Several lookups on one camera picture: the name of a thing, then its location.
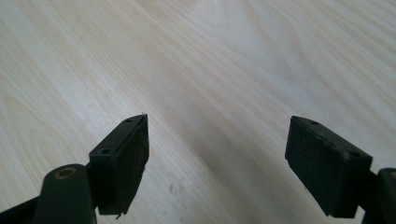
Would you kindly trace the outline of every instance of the light wood surface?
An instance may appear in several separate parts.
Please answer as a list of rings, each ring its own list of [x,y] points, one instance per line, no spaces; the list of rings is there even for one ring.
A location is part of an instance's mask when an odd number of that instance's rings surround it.
[[[361,223],[284,152],[297,115],[396,166],[396,3],[0,1],[0,210],[142,112],[139,191],[99,223]]]

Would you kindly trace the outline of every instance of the wooden table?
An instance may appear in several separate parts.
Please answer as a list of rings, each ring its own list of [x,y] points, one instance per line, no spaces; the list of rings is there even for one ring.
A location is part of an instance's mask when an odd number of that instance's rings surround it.
[[[2,0],[0,57],[0,210],[142,112],[139,191],[99,223],[361,223],[289,168],[291,115],[396,166],[393,0]]]

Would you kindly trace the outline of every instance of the wood grain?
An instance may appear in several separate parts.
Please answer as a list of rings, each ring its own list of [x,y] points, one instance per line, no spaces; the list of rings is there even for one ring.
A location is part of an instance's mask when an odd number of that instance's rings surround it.
[[[396,161],[396,4],[0,1],[0,210],[148,113],[150,158],[117,223],[325,217],[284,159],[290,116]],[[99,223],[116,223],[99,217]]]

